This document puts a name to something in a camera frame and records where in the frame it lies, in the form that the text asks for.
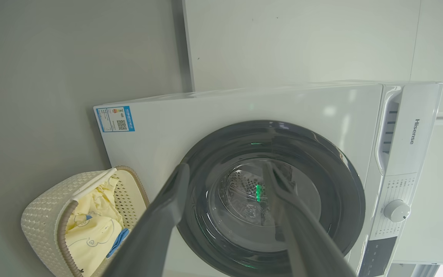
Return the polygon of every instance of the clothes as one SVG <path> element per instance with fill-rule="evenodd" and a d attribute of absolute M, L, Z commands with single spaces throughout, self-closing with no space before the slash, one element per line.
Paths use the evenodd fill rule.
<path fill-rule="evenodd" d="M 66 244 L 83 277 L 93 274 L 124 228 L 114 201 L 117 183 L 110 178 L 81 197 L 68 220 Z"/>
<path fill-rule="evenodd" d="M 121 233 L 118 235 L 116 241 L 114 242 L 114 245 L 112 246 L 112 249 L 110 250 L 109 254 L 107 254 L 107 258 L 110 258 L 114 252 L 116 251 L 116 249 L 119 248 L 119 246 L 121 245 L 121 243 L 123 242 L 123 240 L 128 236 L 129 234 L 129 229 L 123 229 L 121 231 Z"/>

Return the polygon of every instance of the hisense logo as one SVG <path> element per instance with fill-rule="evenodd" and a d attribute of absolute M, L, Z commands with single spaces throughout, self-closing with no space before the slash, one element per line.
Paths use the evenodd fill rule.
<path fill-rule="evenodd" d="M 420 119 L 415 120 L 415 126 L 413 127 L 413 134 L 411 134 L 411 141 L 410 144 L 415 143 L 415 135 L 416 135 L 416 129 L 418 128 L 418 125 L 420 124 Z"/>

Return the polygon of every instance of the washing machine drum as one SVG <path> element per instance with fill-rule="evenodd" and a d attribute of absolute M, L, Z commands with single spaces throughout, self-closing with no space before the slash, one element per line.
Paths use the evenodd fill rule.
<path fill-rule="evenodd" d="M 178 229 L 189 247 L 233 277 L 291 276 L 283 231 L 265 193 L 262 163 L 267 161 L 347 254 L 365 217 L 365 195 L 355 168 L 324 137 L 269 120 L 219 129 L 184 157 L 190 186 Z"/>

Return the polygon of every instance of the white washing machine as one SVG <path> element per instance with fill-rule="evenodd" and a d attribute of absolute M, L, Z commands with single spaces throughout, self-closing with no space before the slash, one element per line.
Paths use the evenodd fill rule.
<path fill-rule="evenodd" d="M 111 165 L 136 170 L 150 200 L 178 163 L 190 165 L 164 276 L 291 276 L 256 173 L 272 159 L 352 270 L 375 277 L 387 274 L 410 214 L 442 86 L 179 93 L 99 105 L 95 115 Z"/>

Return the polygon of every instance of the white woven plastic basket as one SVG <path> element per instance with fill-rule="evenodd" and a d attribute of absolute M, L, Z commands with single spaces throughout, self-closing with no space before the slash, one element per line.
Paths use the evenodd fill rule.
<path fill-rule="evenodd" d="M 109 170 L 84 172 L 56 184 L 33 200 L 23 211 L 22 229 L 40 260 L 58 277 L 82 277 L 65 242 L 69 216 L 77 200 L 110 177 L 119 180 L 114 191 L 116 208 L 125 228 L 132 229 L 149 204 L 148 197 L 133 169 L 118 166 Z M 101 276 L 114 255 L 93 273 Z"/>

